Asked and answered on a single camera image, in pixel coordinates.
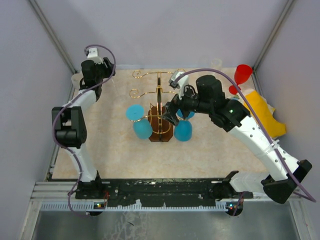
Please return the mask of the patterned yellow cloth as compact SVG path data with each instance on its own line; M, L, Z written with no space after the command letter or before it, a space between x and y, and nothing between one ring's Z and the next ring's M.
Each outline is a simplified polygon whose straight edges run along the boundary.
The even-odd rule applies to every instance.
M287 133L286 125L277 121L273 116L276 109L269 105L267 100L256 90L248 88L242 91L242 94L272 139L276 139Z

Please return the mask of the aluminium corner post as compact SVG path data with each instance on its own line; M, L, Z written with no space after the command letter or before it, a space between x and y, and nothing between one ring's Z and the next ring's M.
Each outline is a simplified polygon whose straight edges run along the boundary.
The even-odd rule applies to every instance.
M34 12L35 16L37 17L38 21L44 28L48 38L50 39L51 43L53 44L54 48L57 50L59 56L62 58L63 62L66 64L68 69L71 73L75 74L77 72L73 61L68 54L66 48L63 46L63 43L59 39L57 33L51 26L50 22L48 21L47 17L45 16L44 12L42 11L40 5L36 0L27 0L26 1L29 6L31 7L32 11Z
M279 17L277 18L270 34L268 35L268 37L266 39L265 44L263 45L257 59L255 60L253 66L252 66L253 73L256 73L258 71L264 58L266 57L268 51L270 50L273 42L276 40L277 35L280 32L282 26L284 25L286 19L289 17L296 2L297 2L296 0L287 0L285 2L285 5L279 14Z

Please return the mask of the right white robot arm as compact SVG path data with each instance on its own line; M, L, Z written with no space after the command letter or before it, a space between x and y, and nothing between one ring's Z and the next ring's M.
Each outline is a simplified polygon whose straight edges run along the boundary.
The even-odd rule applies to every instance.
M178 126L191 112L206 114L219 128L240 140L266 167L265 173L237 172L223 185L229 198L239 193L265 193L278 204L284 204L312 168L308 160L298 160L269 140L248 109L239 101L225 97L221 82L213 75L196 80L196 87L184 76L179 92L165 104L162 118Z

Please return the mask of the blue wine glass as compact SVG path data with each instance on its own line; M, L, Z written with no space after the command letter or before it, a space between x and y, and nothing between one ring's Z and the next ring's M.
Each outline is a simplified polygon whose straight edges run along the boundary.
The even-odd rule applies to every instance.
M153 129L145 117L145 110L140 104L134 104L127 108L126 117L133 123L133 130L139 139L148 139L152 133Z
M195 115L194 112L190 112L186 118L183 118L183 114L179 109L177 111L177 116L181 118L178 126L174 128L173 135L180 142L187 142L192 138L193 126L190 122L190 119Z

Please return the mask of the right aluminium corner post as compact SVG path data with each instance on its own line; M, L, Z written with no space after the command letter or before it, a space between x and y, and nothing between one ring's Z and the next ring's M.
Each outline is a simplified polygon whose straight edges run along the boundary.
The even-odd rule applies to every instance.
M296 2L297 2L296 0L287 0L285 2L285 5L279 14L279 17L277 18L270 34L268 35L268 37L266 39L265 44L263 45L257 59L255 60L253 66L252 66L253 73L256 73L258 71L264 58L266 57L268 51L270 50L273 42L276 40L277 35L280 32L282 26L284 25L286 19L289 17Z

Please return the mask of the clear wine glass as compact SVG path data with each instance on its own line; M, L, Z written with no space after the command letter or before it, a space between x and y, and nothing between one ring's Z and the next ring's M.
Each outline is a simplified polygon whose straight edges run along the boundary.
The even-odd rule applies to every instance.
M211 61L211 68L220 70L223 66L223 61L221 59L215 58Z
M80 89L80 81L82 78L83 75L81 73L75 73L71 76L71 83L76 90Z

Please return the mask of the left aluminium corner post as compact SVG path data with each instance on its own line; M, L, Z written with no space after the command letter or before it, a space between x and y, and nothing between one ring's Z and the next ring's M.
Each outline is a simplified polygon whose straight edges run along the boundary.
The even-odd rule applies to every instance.
M66 48L63 46L63 43L59 39L57 33L51 26L50 22L48 21L47 17L45 16L44 12L42 11L40 5L36 0L27 0L26 1L29 6L31 7L32 11L34 12L35 16L37 17L38 21L44 28L48 38L50 39L51 43L53 44L54 48L57 50L59 56L62 58L63 62L66 64L68 69L71 73L75 74L77 72L73 61L68 54Z

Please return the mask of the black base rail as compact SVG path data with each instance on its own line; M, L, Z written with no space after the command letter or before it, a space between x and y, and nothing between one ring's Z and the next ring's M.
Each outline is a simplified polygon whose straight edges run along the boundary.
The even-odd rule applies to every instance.
M98 179L37 182L31 201L43 211L74 211L89 216L104 212L226 212L237 216L248 202L285 204L298 201L298 190L286 182L258 181L237 188L238 173L223 178Z

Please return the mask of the red plastic wine glass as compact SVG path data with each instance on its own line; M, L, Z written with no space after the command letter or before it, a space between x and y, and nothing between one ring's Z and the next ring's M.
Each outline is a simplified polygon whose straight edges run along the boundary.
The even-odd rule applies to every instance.
M239 89L240 85L246 83L253 73L253 69L246 64L240 64L236 67L234 81Z

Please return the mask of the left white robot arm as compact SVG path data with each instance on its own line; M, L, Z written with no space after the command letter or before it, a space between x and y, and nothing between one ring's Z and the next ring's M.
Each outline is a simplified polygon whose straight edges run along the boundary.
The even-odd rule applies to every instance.
M99 100L104 80L109 80L116 71L115 65L107 57L99 60L88 58L81 63L81 71L83 77L77 95L65 105L51 110L52 136L54 142L72 159L79 172L78 182L88 184L87 194L97 199L103 195L104 186L95 181L98 171L86 149L84 112Z

